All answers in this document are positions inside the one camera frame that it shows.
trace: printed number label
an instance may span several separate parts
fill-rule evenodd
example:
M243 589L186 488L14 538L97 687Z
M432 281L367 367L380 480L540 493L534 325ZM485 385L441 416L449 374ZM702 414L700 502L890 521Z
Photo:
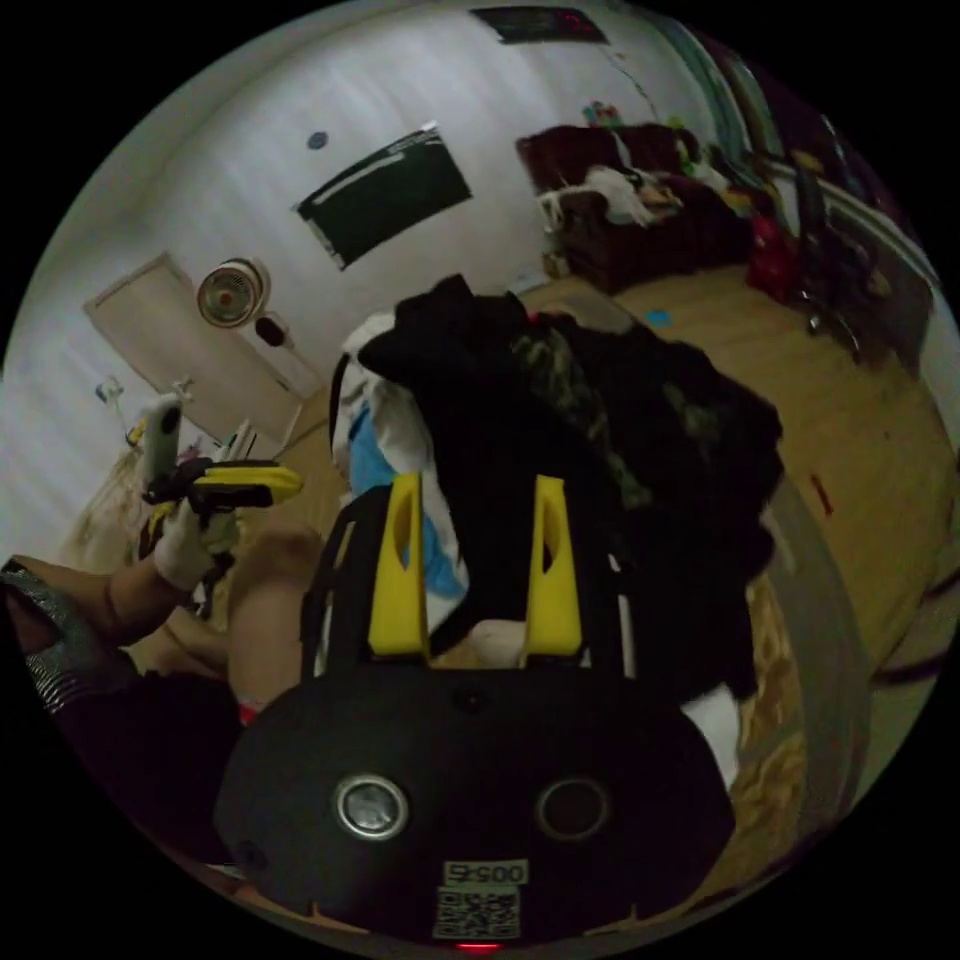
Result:
M519 887L529 882L528 860L452 860L443 865L443 885L493 884Z

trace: blonde hair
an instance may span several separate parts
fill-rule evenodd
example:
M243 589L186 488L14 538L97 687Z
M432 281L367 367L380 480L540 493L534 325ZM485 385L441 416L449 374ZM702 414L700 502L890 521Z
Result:
M125 451L77 518L60 549L60 562L106 575L135 562L140 530L150 514L141 497L143 451Z

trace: white glove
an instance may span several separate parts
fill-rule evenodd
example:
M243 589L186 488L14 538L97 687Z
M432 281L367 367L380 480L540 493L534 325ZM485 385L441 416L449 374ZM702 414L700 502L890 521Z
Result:
M190 504L182 500L167 517L163 536L153 551L157 572L171 586L193 593L213 569L214 556L226 553L240 539L234 513L215 513L206 530Z

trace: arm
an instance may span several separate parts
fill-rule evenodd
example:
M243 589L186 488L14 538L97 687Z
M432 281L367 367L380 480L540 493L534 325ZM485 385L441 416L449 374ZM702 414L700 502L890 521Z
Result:
M108 646L127 646L153 633L190 599L190 591L179 590L160 575L154 555L111 576L83 573L33 557L13 559L69 597Z
M201 530L199 518L183 501L165 523L153 553L109 576L32 557L14 559L69 597L101 643L123 647L159 630L178 606L189 601L212 569L213 555L229 550L236 542L233 514L219 514Z

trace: camouflage fabric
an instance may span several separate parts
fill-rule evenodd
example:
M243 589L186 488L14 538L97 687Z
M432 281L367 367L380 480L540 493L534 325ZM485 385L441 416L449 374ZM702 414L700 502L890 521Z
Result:
M582 433L603 458L620 488L624 507L635 510L649 505L652 493L613 449L603 401L564 337L556 330L548 330L545 336L523 335L511 344L511 350L529 377L534 396Z
M713 450L719 445L723 434L720 414L709 407L691 403L675 384L665 383L663 394L677 412L683 432L696 441L703 462L709 466Z

